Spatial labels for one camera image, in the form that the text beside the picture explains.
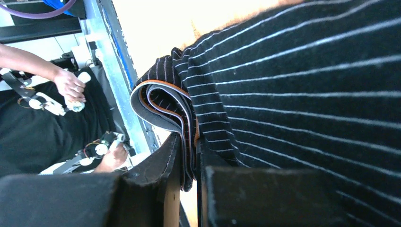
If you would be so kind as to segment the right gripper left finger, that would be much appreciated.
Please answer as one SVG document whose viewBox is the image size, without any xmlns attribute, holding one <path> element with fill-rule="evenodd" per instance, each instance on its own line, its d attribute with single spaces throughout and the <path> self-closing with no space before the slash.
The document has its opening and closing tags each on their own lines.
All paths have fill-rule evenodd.
<svg viewBox="0 0 401 227">
<path fill-rule="evenodd" d="M 181 138 L 130 171 L 11 175 L 0 181 L 3 227 L 176 227 L 180 210 Z"/>
</svg>

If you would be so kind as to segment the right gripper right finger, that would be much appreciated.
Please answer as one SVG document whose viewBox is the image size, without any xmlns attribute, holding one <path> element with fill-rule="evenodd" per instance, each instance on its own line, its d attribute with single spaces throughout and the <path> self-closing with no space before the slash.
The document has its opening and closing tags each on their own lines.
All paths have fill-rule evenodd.
<svg viewBox="0 0 401 227">
<path fill-rule="evenodd" d="M 346 227 L 345 212 L 311 170 L 230 166 L 196 147 L 200 227 Z"/>
</svg>

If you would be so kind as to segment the black pinstriped underwear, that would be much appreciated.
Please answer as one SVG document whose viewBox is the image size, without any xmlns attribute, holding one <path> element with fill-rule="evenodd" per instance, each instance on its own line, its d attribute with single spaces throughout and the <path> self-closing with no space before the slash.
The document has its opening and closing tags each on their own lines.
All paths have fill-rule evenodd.
<svg viewBox="0 0 401 227">
<path fill-rule="evenodd" d="M 230 166 L 322 175 L 347 227 L 401 224 L 401 3 L 304 0 L 160 57 L 130 95 L 181 136 L 181 188 L 199 141 Z"/>
</svg>

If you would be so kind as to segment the person's bare forearm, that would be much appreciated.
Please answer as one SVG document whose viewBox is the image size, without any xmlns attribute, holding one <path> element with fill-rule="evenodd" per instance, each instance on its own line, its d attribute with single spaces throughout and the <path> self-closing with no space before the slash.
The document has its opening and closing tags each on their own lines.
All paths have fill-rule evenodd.
<svg viewBox="0 0 401 227">
<path fill-rule="evenodd" d="M 0 45 L 0 67 L 28 72 L 54 81 L 64 70 L 30 52 Z"/>
</svg>

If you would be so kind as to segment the person's second hand background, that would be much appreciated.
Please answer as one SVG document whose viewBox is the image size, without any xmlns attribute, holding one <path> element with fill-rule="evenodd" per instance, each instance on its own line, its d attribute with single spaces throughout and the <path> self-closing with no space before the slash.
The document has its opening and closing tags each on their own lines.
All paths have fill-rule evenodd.
<svg viewBox="0 0 401 227">
<path fill-rule="evenodd" d="M 101 163 L 93 170 L 92 173 L 111 173 L 123 165 L 128 157 L 127 150 L 123 143 L 116 148 L 110 148 L 103 156 Z"/>
</svg>

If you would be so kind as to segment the person's hand in background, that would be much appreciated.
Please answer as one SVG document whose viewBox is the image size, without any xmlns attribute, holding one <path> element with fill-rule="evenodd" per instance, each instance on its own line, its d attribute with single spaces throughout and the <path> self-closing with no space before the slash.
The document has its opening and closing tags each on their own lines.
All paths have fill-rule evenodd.
<svg viewBox="0 0 401 227">
<path fill-rule="evenodd" d="M 86 102 L 84 96 L 85 83 L 80 81 L 73 73 L 63 69 L 55 71 L 52 82 L 56 85 L 59 93 L 68 102 Z"/>
</svg>

